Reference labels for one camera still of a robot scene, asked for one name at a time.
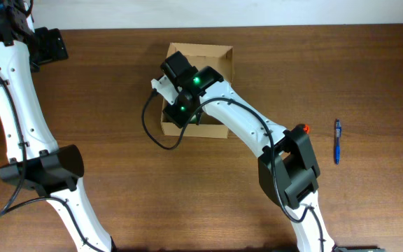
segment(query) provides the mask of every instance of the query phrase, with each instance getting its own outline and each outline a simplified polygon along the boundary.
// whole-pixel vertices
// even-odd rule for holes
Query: box
[[[202,70],[206,66],[214,68],[223,78],[232,84],[234,77],[234,61],[232,46],[227,45],[197,45],[187,43],[171,43],[167,51],[167,57],[180,51],[192,66]],[[162,109],[167,106],[163,99]],[[179,136],[181,129],[169,122],[164,114],[161,114],[161,127],[164,135]],[[227,138],[228,128],[221,122],[203,113],[200,124],[189,124],[185,131],[185,137],[211,137]]]

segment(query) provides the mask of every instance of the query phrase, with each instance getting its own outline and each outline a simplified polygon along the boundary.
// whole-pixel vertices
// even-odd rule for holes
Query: wood grain
[[[403,25],[63,31],[70,59],[34,83],[59,145],[76,144],[85,187],[120,248],[295,245],[266,198],[253,154],[229,139],[175,151],[144,134],[140,114],[170,42],[234,46],[234,89],[275,122],[311,126],[320,207],[335,242],[403,251]],[[160,101],[146,114],[160,141]],[[334,120],[344,135],[333,160]],[[0,123],[0,166],[6,163]],[[13,187],[0,182],[0,207]],[[19,200],[34,197],[24,192]],[[0,251],[75,251],[46,203],[0,219]]]

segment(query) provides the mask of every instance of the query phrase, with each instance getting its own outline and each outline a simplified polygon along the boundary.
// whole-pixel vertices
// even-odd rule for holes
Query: brown table surface
[[[295,245],[290,222],[260,189],[257,160],[229,139],[184,139],[174,151],[140,115],[170,42],[234,46],[234,89],[292,129],[311,126],[320,208],[344,246],[403,251],[403,25],[63,31],[69,60],[33,75],[59,145],[76,144],[85,187],[120,248],[242,249]],[[162,136],[159,100],[146,114]],[[343,124],[334,164],[334,120]],[[6,164],[0,123],[0,166]],[[0,181],[0,208],[14,187]],[[35,197],[23,191],[18,199]],[[0,219],[0,251],[75,251],[54,209]]]

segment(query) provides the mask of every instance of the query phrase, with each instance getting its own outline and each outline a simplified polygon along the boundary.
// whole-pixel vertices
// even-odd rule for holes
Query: table
[[[311,126],[320,208],[343,246],[403,251],[403,24],[63,31],[67,61],[33,75],[59,145],[85,161],[92,206],[119,248],[243,249],[296,244],[241,141],[184,139],[174,151],[140,115],[170,42],[234,46],[234,89],[273,121]],[[161,102],[146,114],[162,136]],[[343,125],[334,164],[334,120]],[[6,163],[0,123],[0,166]],[[0,182],[0,208],[14,187]],[[18,199],[35,197],[23,191]],[[0,251],[75,251],[46,203],[0,219]]]

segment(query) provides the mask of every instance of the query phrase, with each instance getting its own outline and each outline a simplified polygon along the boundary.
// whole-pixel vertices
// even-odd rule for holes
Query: blue pen
[[[337,119],[335,121],[335,164],[340,162],[340,137],[341,137],[341,123]]]

